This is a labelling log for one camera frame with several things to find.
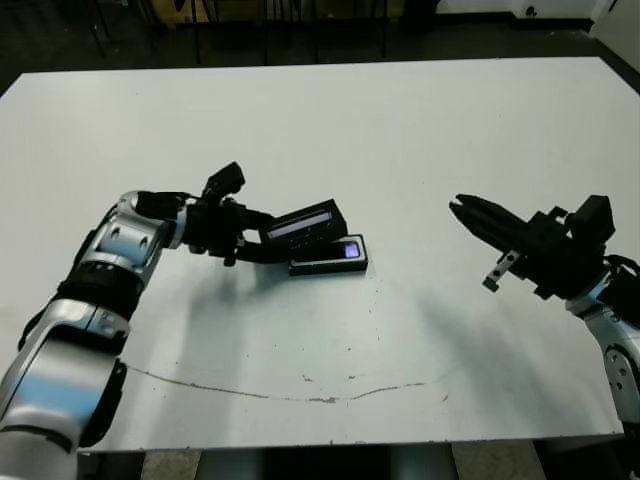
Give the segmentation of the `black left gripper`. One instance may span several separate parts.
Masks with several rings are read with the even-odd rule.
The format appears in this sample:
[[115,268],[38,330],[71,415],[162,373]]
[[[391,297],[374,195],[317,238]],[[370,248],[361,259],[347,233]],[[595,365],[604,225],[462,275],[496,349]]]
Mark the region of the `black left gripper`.
[[212,204],[199,200],[186,207],[182,243],[191,253],[222,258],[227,267],[234,266],[237,259],[255,264],[287,263],[290,252],[286,248],[254,242],[238,247],[244,230],[263,231],[274,220],[270,213],[249,209],[231,198]]

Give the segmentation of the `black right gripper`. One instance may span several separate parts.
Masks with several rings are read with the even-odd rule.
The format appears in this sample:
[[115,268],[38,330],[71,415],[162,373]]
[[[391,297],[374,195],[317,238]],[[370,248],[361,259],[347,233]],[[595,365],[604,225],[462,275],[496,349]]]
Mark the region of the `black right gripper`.
[[568,213],[559,207],[536,213],[525,222],[501,205],[469,194],[450,202],[453,215],[475,237],[503,252],[483,285],[498,290],[507,272],[532,281],[542,299],[571,299],[604,272],[608,209],[581,207]]

